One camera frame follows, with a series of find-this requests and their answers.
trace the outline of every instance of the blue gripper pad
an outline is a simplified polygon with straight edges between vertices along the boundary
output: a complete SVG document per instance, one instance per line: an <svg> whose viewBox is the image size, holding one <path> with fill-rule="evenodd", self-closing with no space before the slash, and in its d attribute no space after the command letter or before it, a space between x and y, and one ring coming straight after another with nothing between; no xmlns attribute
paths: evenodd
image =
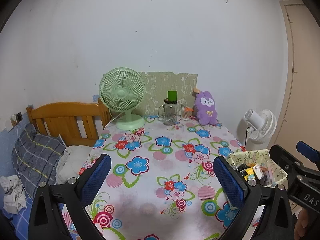
<svg viewBox="0 0 320 240"><path fill-rule="evenodd" d="M234 207L242 208L248 187L240 173L233 170L222 156L214 159L213 170L231 204Z"/></svg>
<svg viewBox="0 0 320 240"><path fill-rule="evenodd" d="M313 149L311 146L309 146L305 142L299 141L297 143L296 148L298 152L300 152L303 156L307 157L313 163L320 161L319 152Z"/></svg>
<svg viewBox="0 0 320 240"><path fill-rule="evenodd" d="M85 184L82 186L82 189L81 189L80 202L83 207L91 205L99 189L101 188L101 185L103 184L106 176L108 175L111 169L110 156L106 154L102 154L98 158L95 164L91 168L87 169L87 170L94 169L94 171L92 172L92 174L87 179L87 181L85 182Z"/></svg>

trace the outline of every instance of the glass mug handle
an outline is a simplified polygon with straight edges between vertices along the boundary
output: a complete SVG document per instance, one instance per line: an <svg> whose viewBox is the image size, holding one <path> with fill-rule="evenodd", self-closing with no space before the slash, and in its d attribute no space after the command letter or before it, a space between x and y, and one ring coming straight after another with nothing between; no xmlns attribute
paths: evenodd
<svg viewBox="0 0 320 240"><path fill-rule="evenodd" d="M160 108L161 107L163 107L163 113L160 115ZM164 105L162 105L162 106L160 106L159 108L158 108L158 120L159 121L163 121L163 118L164 118Z"/></svg>

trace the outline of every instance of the green lid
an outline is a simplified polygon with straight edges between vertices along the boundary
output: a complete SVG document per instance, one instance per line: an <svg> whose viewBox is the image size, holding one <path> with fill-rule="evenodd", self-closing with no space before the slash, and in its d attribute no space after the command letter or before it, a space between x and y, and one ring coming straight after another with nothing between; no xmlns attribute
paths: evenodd
<svg viewBox="0 0 320 240"><path fill-rule="evenodd" d="M168 100L177 101L177 91L168 91Z"/></svg>

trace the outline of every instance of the floral tablecloth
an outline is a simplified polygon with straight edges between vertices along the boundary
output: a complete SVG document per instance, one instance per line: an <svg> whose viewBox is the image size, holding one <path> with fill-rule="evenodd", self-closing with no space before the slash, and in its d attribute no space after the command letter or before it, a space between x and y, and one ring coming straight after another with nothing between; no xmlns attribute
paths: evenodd
<svg viewBox="0 0 320 240"><path fill-rule="evenodd" d="M245 151L221 123L190 119L139 130L105 128L80 174L102 154L111 170L86 211L107 240L210 240L235 217L213 171L216 156ZM80 240L66 207L63 217Z"/></svg>

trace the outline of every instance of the stuffed bunny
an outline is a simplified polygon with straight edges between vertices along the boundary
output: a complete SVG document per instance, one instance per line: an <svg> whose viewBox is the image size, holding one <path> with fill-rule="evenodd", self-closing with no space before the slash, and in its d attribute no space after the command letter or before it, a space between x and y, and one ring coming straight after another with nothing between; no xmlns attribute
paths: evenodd
<svg viewBox="0 0 320 240"><path fill-rule="evenodd" d="M205 91L196 94L195 106L198 109L197 118L200 125L216 125L218 123L216 104L210 92Z"/></svg>

